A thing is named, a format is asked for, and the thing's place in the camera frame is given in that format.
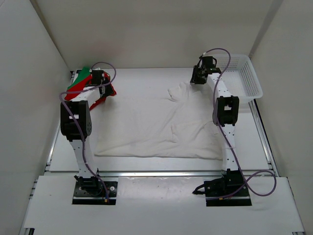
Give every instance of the white t-shirt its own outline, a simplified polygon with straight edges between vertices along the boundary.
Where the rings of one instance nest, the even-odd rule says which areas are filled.
[[[207,91],[180,83],[168,98],[108,97],[95,155],[221,159]]]

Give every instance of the green cloth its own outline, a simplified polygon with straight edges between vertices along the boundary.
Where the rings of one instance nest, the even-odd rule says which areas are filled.
[[[86,77],[88,77],[90,75],[89,72],[89,68],[88,67],[84,67],[78,74],[78,77],[76,78],[76,80],[72,83],[72,85],[70,85],[67,89],[69,90],[70,88],[72,88],[73,86],[75,86],[77,83],[80,83],[81,81],[83,81]]]

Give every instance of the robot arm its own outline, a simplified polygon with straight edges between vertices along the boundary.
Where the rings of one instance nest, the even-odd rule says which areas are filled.
[[[214,92],[215,85],[218,81],[219,73],[214,73],[208,75],[207,83],[211,87],[212,92]],[[216,87],[216,100],[214,102],[214,110],[217,112],[212,114],[213,122],[218,125],[218,121],[222,126],[222,130],[226,135],[228,141],[230,142],[234,151],[235,148],[235,123],[238,119],[238,109],[239,109],[239,99],[234,97],[227,89],[223,80],[218,82]],[[238,170],[238,165],[235,161],[234,155],[225,141],[221,132],[219,132],[219,142],[222,148],[223,154],[223,165],[222,170]]]
[[[219,80],[221,70],[216,67],[216,64],[217,60],[212,56],[201,57],[199,63],[194,66],[190,83],[208,83],[213,91],[212,119],[220,129],[219,142],[223,154],[222,177],[205,181],[203,185],[193,191],[193,194],[205,194],[207,206],[250,206],[251,200],[246,187],[233,194],[231,200],[223,200],[225,195],[230,195],[238,190],[244,184],[244,179],[233,154],[233,151],[236,151],[235,124],[238,119],[239,98],[230,93],[224,81]]]
[[[72,203],[103,205],[109,203],[107,199],[103,200],[101,196],[104,189],[107,191],[107,187],[113,184],[115,187],[112,187],[114,189],[110,190],[108,197],[111,197],[111,194],[114,196],[117,190],[117,182],[100,181],[101,178],[94,164],[93,152],[90,148],[89,136],[92,131],[92,123],[89,109],[91,106],[95,106],[95,104],[105,100],[107,96],[115,94],[115,91],[111,85],[106,88],[104,87],[109,82],[109,79],[105,78],[105,72],[103,70],[92,70],[91,73],[91,79],[87,81],[83,88],[83,90],[88,91],[81,92],[75,98],[65,101],[65,104],[74,114],[75,119],[82,129],[84,139],[82,139],[72,116],[68,113],[63,103],[61,103],[61,132],[70,142],[79,167],[79,172],[75,175],[77,182]]]

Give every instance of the cable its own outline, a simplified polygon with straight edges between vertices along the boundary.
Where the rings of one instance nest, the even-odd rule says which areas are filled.
[[[215,59],[214,57],[213,57],[213,60],[215,61],[215,67],[217,66],[217,59]]]
[[[86,89],[86,90],[83,90],[83,91],[61,92],[61,93],[59,94],[59,99],[60,99],[61,103],[64,105],[64,107],[65,107],[65,109],[67,110],[68,114],[72,117],[72,119],[73,119],[75,125],[77,126],[78,132],[79,132],[79,134],[80,134],[80,136],[81,136],[82,143],[83,143],[82,155],[83,155],[83,160],[84,160],[85,166],[86,166],[86,168],[89,170],[89,172],[90,172],[95,178],[97,178],[97,179],[100,181],[100,183],[102,184],[102,187],[104,188],[104,190],[105,190],[105,192],[106,192],[106,199],[109,200],[109,191],[108,191],[108,189],[107,189],[105,183],[103,182],[103,180],[101,179],[100,176],[98,176],[97,174],[95,174],[95,173],[91,170],[91,168],[89,167],[89,165],[88,165],[88,163],[87,163],[87,161],[86,161],[86,156],[85,156],[85,138],[84,138],[84,134],[83,134],[82,128],[80,127],[80,125],[79,125],[77,119],[75,118],[74,114],[71,112],[71,110],[69,109],[69,107],[67,106],[67,104],[65,103],[65,101],[64,101],[63,98],[62,98],[62,95],[64,95],[64,94],[79,94],[79,93],[84,93],[84,92],[92,91],[92,90],[94,90],[94,89],[97,89],[97,88],[100,88],[100,87],[104,87],[104,86],[110,85],[110,84],[114,81],[114,79],[115,79],[115,77],[116,77],[116,68],[115,68],[112,64],[107,63],[107,62],[97,62],[97,63],[95,63],[93,66],[91,66],[91,69],[92,69],[95,65],[100,64],[100,63],[110,65],[110,66],[113,68],[113,70],[114,70],[114,76],[113,76],[113,78],[112,78],[108,83],[106,83],[106,84],[101,84],[101,85],[99,85],[99,86],[95,86],[95,87],[92,87],[92,88],[89,88],[89,89]]]
[[[215,110],[215,102],[216,102],[216,101],[215,101],[215,93],[216,93],[216,88],[217,88],[217,85],[218,85],[218,83],[219,83],[219,81],[220,81],[220,79],[221,79],[221,76],[222,76],[223,73],[227,70],[227,68],[228,68],[228,66],[229,66],[229,64],[230,64],[231,56],[230,56],[230,53],[229,53],[228,50],[226,50],[226,49],[224,49],[224,48],[219,48],[219,47],[218,47],[218,48],[214,48],[214,49],[210,49],[210,50],[206,51],[205,53],[203,53],[202,56],[204,56],[205,54],[207,54],[208,52],[213,51],[213,50],[223,50],[223,51],[225,51],[225,52],[228,54],[228,57],[229,57],[228,63],[227,63],[227,65],[226,65],[226,67],[223,69],[222,73],[219,75],[219,77],[218,77],[218,79],[217,79],[217,82],[215,83],[215,86],[214,86],[214,89],[213,89],[213,114],[217,115],[217,112],[216,112],[216,110]],[[237,155],[236,155],[236,153],[235,153],[234,148],[232,147],[231,143],[229,142],[227,136],[225,135],[225,133],[224,133],[224,131],[223,131],[223,129],[222,129],[222,126],[221,126],[221,124],[220,124],[218,118],[216,118],[216,120],[217,120],[217,124],[218,124],[218,126],[219,126],[219,129],[220,129],[220,131],[221,131],[221,133],[222,133],[222,135],[223,135],[225,141],[227,142],[227,144],[228,144],[228,146],[229,146],[229,148],[230,148],[232,154],[234,155],[235,161],[236,161],[237,166],[238,166],[238,170],[240,171],[240,173],[241,173],[241,175],[242,175],[242,177],[243,177],[243,179],[244,179],[244,184],[241,185],[236,191],[234,191],[234,192],[231,193],[231,194],[224,195],[224,196],[220,196],[220,197],[211,197],[211,198],[209,198],[209,199],[207,199],[207,200],[216,200],[216,199],[221,199],[221,198],[232,197],[234,194],[236,194],[237,192],[239,192],[244,186],[247,186],[248,189],[251,190],[251,192],[253,192],[255,195],[258,195],[258,196],[260,196],[260,197],[266,197],[266,196],[271,195],[271,194],[275,191],[276,186],[277,186],[277,179],[276,179],[275,174],[274,174],[273,172],[269,171],[269,170],[259,170],[259,171],[255,172],[255,173],[253,173],[252,175],[250,175],[250,177],[248,177],[248,178],[246,179],[245,176],[244,176],[244,173],[243,173],[243,171],[242,171],[242,169],[241,169],[241,167],[240,167],[240,164],[239,164],[239,161],[238,161],[238,158],[237,158]],[[263,173],[263,172],[267,172],[267,173],[271,174],[271,176],[273,176],[273,178],[274,178],[274,186],[273,186],[272,190],[271,190],[270,192],[266,193],[266,194],[257,193],[257,192],[254,191],[254,190],[250,187],[250,185],[248,184],[248,181],[249,181],[249,180],[251,180],[251,179],[252,179],[254,176],[256,176],[257,174],[260,174],[260,173]]]
[[[101,189],[100,189],[100,192],[98,192],[98,194],[94,195],[94,194],[91,194],[90,192],[89,192],[89,194],[93,197],[96,197],[96,196],[100,195],[100,193],[102,193],[102,191],[103,191],[103,186],[101,185]]]

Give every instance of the red cloth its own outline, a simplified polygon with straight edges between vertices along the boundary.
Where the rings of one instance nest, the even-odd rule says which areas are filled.
[[[108,81],[110,81],[110,75],[108,73],[106,73],[106,72],[104,72],[104,78],[107,79]],[[81,82],[77,83],[75,86],[73,86],[70,89],[68,89],[67,92],[82,91],[84,89],[85,85],[91,81],[91,79],[92,79],[92,75],[89,75],[84,80],[82,80]],[[112,86],[112,84],[110,84],[109,86],[111,86],[112,89],[113,89],[113,94],[111,94],[110,96],[116,95],[116,91],[115,91],[114,87]],[[67,94],[65,96],[65,100],[72,100],[72,99],[74,99],[78,95],[79,95],[79,93],[77,93],[77,94]],[[89,110],[92,110],[98,104],[100,104],[100,103],[102,103],[104,101],[106,101],[106,97],[98,99],[94,104],[91,105]]]

